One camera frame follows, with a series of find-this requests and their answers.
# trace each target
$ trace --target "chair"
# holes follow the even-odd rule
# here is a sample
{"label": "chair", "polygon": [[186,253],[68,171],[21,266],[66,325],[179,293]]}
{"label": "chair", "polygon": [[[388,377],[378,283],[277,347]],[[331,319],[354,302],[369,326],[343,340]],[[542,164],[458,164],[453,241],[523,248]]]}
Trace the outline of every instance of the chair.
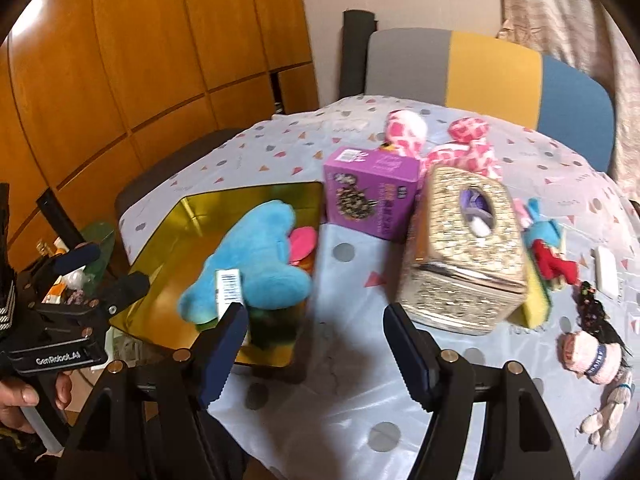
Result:
{"label": "chair", "polygon": [[[597,171],[609,167],[615,131],[609,95],[586,74],[552,57],[469,32],[392,28],[370,35],[362,69],[360,92],[365,94],[504,119],[562,142]],[[353,88],[351,95],[357,93]]]}

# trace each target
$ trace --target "finger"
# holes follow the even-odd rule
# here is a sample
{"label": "finger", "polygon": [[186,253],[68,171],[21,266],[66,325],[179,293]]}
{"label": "finger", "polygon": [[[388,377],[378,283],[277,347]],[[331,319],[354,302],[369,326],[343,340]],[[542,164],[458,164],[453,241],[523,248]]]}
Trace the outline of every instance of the finger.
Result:
{"label": "finger", "polygon": [[35,406],[38,393],[25,382],[15,377],[0,381],[0,408],[11,406]]}
{"label": "finger", "polygon": [[23,431],[25,433],[35,433],[31,424],[27,422],[20,408],[0,408],[0,422],[11,430]]}
{"label": "finger", "polygon": [[35,406],[37,392],[21,380],[6,378],[0,381],[0,422],[12,430],[34,433],[19,406]]}
{"label": "finger", "polygon": [[65,374],[59,374],[56,378],[56,406],[60,410],[64,410],[71,403],[71,388],[73,383],[71,377]]}

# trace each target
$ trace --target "cable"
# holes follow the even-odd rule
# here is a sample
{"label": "cable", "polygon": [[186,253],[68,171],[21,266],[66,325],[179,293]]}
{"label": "cable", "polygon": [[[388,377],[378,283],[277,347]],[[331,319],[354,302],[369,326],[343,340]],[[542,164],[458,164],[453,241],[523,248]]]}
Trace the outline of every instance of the cable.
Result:
{"label": "cable", "polygon": [[95,383],[92,383],[89,378],[82,373],[81,369],[78,369],[78,374],[80,374],[80,376],[84,379],[84,382],[87,383],[92,389],[95,386]]}

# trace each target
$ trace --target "barcode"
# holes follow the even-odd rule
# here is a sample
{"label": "barcode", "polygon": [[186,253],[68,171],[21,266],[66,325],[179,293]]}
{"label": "barcode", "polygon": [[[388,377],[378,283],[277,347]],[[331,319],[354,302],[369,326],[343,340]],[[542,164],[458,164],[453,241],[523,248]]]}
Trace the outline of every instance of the barcode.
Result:
{"label": "barcode", "polygon": [[335,160],[338,162],[354,162],[360,156],[360,150],[344,150]]}
{"label": "barcode", "polygon": [[216,303],[218,319],[224,316],[229,305],[242,303],[242,286],[238,269],[218,270],[216,272]]}

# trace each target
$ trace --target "wooden cabinet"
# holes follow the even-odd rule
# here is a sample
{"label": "wooden cabinet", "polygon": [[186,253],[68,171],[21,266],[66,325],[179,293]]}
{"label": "wooden cabinet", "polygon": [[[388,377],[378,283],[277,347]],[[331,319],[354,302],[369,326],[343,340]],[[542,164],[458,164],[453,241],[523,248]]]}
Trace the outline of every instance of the wooden cabinet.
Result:
{"label": "wooden cabinet", "polygon": [[31,27],[9,40],[24,132],[52,186],[121,136],[95,37],[91,0],[42,2]]}
{"label": "wooden cabinet", "polygon": [[311,61],[302,0],[255,0],[270,70]]}
{"label": "wooden cabinet", "polygon": [[220,128],[248,128],[276,111],[267,75],[212,92],[211,102]]}
{"label": "wooden cabinet", "polygon": [[317,107],[302,0],[33,0],[0,47],[0,179],[10,257],[52,230],[54,190],[79,228],[114,221],[141,171],[217,128]]}
{"label": "wooden cabinet", "polygon": [[184,0],[94,0],[107,74],[130,128],[204,92]]}
{"label": "wooden cabinet", "polygon": [[0,182],[9,182],[9,240],[33,213],[37,197],[47,184],[22,132],[15,109],[6,41],[0,46]]}
{"label": "wooden cabinet", "polygon": [[266,69],[254,0],[186,0],[207,89]]}
{"label": "wooden cabinet", "polygon": [[140,149],[142,165],[150,168],[185,144],[216,128],[211,105],[207,102],[207,97],[202,95],[143,126],[135,131],[133,137]]}
{"label": "wooden cabinet", "polygon": [[313,63],[278,72],[284,113],[297,114],[318,108],[316,74]]}

